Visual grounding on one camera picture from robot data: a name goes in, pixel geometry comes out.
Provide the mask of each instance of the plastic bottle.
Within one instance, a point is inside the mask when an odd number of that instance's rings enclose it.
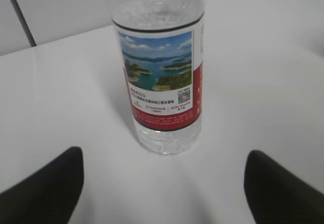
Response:
[[[205,0],[110,0],[134,124],[161,154],[189,149],[201,129]]]

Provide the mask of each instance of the blue sky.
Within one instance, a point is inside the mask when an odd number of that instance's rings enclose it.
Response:
[[[167,38],[137,38],[119,33],[121,47],[136,57],[181,56],[191,52],[191,32]]]

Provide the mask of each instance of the white table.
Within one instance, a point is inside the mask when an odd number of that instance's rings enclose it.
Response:
[[[324,192],[324,0],[208,0],[205,46],[202,131],[168,157],[135,140],[112,27],[0,57],[0,191],[80,146],[71,223],[253,223],[252,149]]]

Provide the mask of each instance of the bottle bottom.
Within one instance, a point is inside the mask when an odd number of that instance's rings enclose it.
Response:
[[[175,131],[158,131],[148,129],[134,120],[137,136],[148,150],[160,154],[177,154],[188,150],[196,141],[201,129],[199,118],[186,128]]]

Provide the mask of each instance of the water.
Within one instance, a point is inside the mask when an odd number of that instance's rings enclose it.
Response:
[[[131,57],[128,57],[126,55],[124,55],[124,58],[129,60],[131,63],[135,63],[139,66],[141,66],[141,68],[149,70],[152,74],[151,75],[145,75],[145,74],[140,74],[138,76],[138,81],[136,82],[136,84],[138,84],[141,88],[145,88],[147,90],[153,90],[153,87],[155,86],[157,79],[159,79],[162,76],[171,76],[171,75],[175,75],[181,72],[184,72],[186,70],[188,70],[187,67],[179,69],[179,70],[160,70],[160,67],[164,67],[164,66],[169,66],[169,65],[173,65],[174,64],[174,60],[177,60],[179,58],[182,58],[184,55],[179,56],[178,58],[174,58],[171,60],[166,60],[163,62],[155,62],[155,63],[151,63],[151,62],[145,62],[142,60],[137,60]],[[185,63],[191,60],[191,54],[189,58],[185,58],[183,61],[181,61],[181,63]]]
[[[113,20],[125,27],[145,30],[168,29],[189,24],[204,12],[205,0],[134,0],[121,5],[113,13]],[[153,87],[161,73],[170,75],[173,71],[154,70],[150,63],[128,58],[131,62],[152,71],[150,76],[141,75],[138,83]],[[172,64],[173,60],[161,62],[161,66]],[[201,129],[201,115],[190,126],[175,131],[148,129],[134,120],[142,145],[161,154],[176,154],[189,149]]]

